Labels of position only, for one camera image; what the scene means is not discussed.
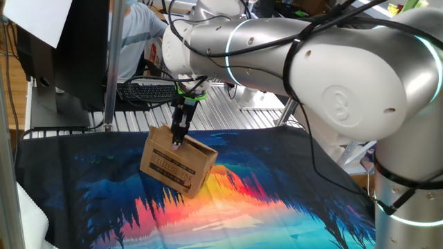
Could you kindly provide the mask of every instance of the black keyboard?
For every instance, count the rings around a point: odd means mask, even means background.
[[[134,95],[145,100],[168,99],[177,95],[177,90],[174,85],[140,85],[138,83],[132,83],[131,90]],[[128,84],[117,84],[117,93],[121,100],[129,100],[133,102],[141,101],[129,92]]]

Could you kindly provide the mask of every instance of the light blue shirt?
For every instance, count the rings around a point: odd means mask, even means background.
[[[163,35],[167,26],[145,4],[135,3],[131,6],[131,12],[123,23],[122,50],[118,62],[119,77],[129,78],[135,74],[147,41]]]

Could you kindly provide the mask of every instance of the white paper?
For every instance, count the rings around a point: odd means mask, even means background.
[[[6,0],[3,14],[57,48],[72,0]]]
[[[21,227],[26,249],[57,249],[44,240],[48,231],[48,218],[17,183],[19,195]]]

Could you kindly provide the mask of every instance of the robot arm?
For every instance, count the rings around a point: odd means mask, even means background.
[[[218,8],[219,2],[199,0],[190,19],[229,18],[175,23],[200,53],[213,56],[258,46],[309,25],[293,19],[245,20],[237,0],[223,1],[223,8]],[[441,10],[409,10],[392,20],[443,40]],[[436,174],[442,171],[443,160],[441,51],[420,37],[390,28],[330,28],[301,43],[285,88],[282,77],[289,49],[286,44],[208,58],[190,51],[169,28],[163,39],[163,57],[173,73],[207,75],[280,95],[290,87],[301,103],[339,133],[360,141],[378,140],[375,193],[383,207],[376,211],[377,248],[441,248],[443,176]],[[189,91],[196,85],[180,87]],[[199,85],[195,101],[176,105],[175,146],[188,132],[197,98],[207,88],[208,83]]]
[[[272,42],[299,33],[309,24],[280,18],[245,20],[236,0],[224,5],[237,6],[233,8],[236,11],[218,9],[221,12],[202,15],[213,12],[207,6],[216,8],[214,2],[218,1],[199,1],[190,19],[225,15],[231,20],[218,17],[197,24],[175,22],[191,47],[209,55]],[[428,19],[429,12],[443,20],[443,13],[434,9],[408,11],[393,20],[443,37],[443,30],[436,33],[439,30],[430,30],[420,21]],[[282,72],[290,45],[209,59],[187,49],[168,28],[163,56],[173,73],[207,75],[286,95]],[[339,133],[355,140],[378,140],[398,130],[437,95],[442,76],[435,54],[426,41],[390,28],[330,28],[300,46],[292,61],[290,87],[303,104]]]

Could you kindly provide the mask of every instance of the colorful printed mat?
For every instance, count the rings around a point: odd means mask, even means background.
[[[187,199],[139,172],[147,133],[27,140],[17,180],[49,219],[46,240],[82,248],[373,248],[374,205],[315,173],[300,129],[195,131],[219,152]],[[358,185],[315,144],[318,170]]]

